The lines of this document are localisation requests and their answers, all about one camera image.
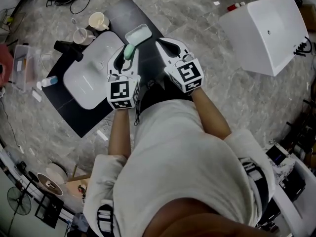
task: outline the black table top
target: black table top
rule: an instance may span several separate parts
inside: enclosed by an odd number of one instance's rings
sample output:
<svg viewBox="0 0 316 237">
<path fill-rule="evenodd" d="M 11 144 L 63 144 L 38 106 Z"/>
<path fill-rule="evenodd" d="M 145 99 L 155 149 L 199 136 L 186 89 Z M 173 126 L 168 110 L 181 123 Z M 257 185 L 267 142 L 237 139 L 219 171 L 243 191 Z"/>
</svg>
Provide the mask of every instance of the black table top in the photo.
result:
<svg viewBox="0 0 316 237">
<path fill-rule="evenodd" d="M 126 33 L 141 24 L 146 24 L 149 27 L 153 34 L 152 37 L 138 46 L 138 73 L 141 76 L 142 85 L 156 78 L 165 66 L 155 44 L 157 38 L 163 37 L 161 32 L 132 0 L 120 0 L 117 4 L 108 8 L 104 14 L 110 20 L 110 31 L 116 33 L 124 44 L 128 44 L 125 39 Z M 101 32 L 96 31 L 90 26 L 87 29 L 91 30 L 96 37 L 101 34 Z M 79 51 L 82 52 L 85 48 L 81 46 Z M 67 124 L 82 138 L 113 109 L 106 98 L 96 108 L 86 110 L 72 97 L 64 86 L 63 77 L 74 60 L 74 57 L 69 53 L 63 54 L 59 58 L 47 76 L 57 76 L 58 83 L 43 88 L 43 92 Z"/>
</svg>

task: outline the marble floor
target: marble floor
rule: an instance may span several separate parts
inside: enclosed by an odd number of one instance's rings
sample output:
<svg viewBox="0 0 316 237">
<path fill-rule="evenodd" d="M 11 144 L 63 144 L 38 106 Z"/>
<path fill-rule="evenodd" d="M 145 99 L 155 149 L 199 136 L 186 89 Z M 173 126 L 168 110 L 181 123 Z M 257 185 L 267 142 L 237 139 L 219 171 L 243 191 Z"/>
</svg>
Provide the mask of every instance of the marble floor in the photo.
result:
<svg viewBox="0 0 316 237">
<path fill-rule="evenodd" d="M 71 18 L 80 26 L 88 24 L 90 14 L 105 11 L 118 0 L 91 0 L 87 9 L 72 15 L 69 6 L 45 7 L 46 0 L 29 0 L 20 27 L 11 37 L 28 42 L 41 50 L 43 65 L 40 76 L 47 76 L 60 53 L 53 49 L 56 40 L 72 40 L 75 30 Z M 286 133 L 286 121 L 292 121 L 302 109 L 302 100 L 309 97 L 314 78 L 312 57 L 295 57 L 277 77 L 244 71 L 236 61 L 234 51 L 218 19 L 235 2 L 255 0 L 134 0 L 167 37 L 183 41 L 199 59 L 205 73 L 207 95 L 228 120 L 232 130 L 248 128 L 263 146 L 270 139 L 281 139 Z M 77 1 L 73 11 L 80 11 L 87 0 Z M 108 115 L 80 139 L 62 120 L 44 94 L 37 102 L 31 93 L 21 94 L 8 85 L 2 101 L 8 113 L 17 143 L 25 154 L 15 154 L 25 161 L 29 170 L 45 173 L 45 166 L 56 162 L 71 175 L 78 164 L 78 174 L 89 173 L 98 154 L 106 154 L 97 129 L 110 136 L 113 113 Z M 0 136 L 17 148 L 11 128 L 0 107 Z M 72 198 L 62 186 L 65 205 L 82 211 L 79 200 Z"/>
</svg>

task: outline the white mug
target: white mug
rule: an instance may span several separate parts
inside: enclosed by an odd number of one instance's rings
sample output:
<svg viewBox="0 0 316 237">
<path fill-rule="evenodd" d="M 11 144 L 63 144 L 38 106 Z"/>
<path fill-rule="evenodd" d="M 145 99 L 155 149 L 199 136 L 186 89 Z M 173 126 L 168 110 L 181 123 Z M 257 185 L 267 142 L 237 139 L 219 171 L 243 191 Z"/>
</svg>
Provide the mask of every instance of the white mug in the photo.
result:
<svg viewBox="0 0 316 237">
<path fill-rule="evenodd" d="M 95 12 L 89 18 L 89 25 L 98 31 L 109 29 L 110 20 L 102 12 Z"/>
<path fill-rule="evenodd" d="M 93 35 L 93 32 L 90 30 L 86 30 L 84 28 L 79 28 L 74 33 L 74 43 L 80 44 L 80 45 L 90 45 L 93 40 L 96 38 L 96 36 Z"/>
</svg>

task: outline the white soap dish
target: white soap dish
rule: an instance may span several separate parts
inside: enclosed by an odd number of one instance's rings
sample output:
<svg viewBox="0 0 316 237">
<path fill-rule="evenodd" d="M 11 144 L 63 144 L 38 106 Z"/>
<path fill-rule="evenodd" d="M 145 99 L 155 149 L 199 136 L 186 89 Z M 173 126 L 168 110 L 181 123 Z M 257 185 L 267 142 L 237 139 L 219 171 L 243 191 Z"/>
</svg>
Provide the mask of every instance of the white soap dish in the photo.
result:
<svg viewBox="0 0 316 237">
<path fill-rule="evenodd" d="M 128 43 L 137 46 L 152 36 L 151 30 L 146 24 L 141 24 L 125 35 Z"/>
</svg>

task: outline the green soap bar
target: green soap bar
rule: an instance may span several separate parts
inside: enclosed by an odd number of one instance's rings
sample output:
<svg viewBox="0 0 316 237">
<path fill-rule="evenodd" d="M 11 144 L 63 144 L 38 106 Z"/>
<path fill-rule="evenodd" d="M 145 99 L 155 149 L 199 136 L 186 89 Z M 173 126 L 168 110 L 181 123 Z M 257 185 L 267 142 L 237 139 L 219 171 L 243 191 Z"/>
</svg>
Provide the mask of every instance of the green soap bar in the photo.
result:
<svg viewBox="0 0 316 237">
<path fill-rule="evenodd" d="M 129 61 L 134 52 L 135 46 L 133 44 L 128 44 L 124 50 L 124 58 L 126 61 Z"/>
</svg>

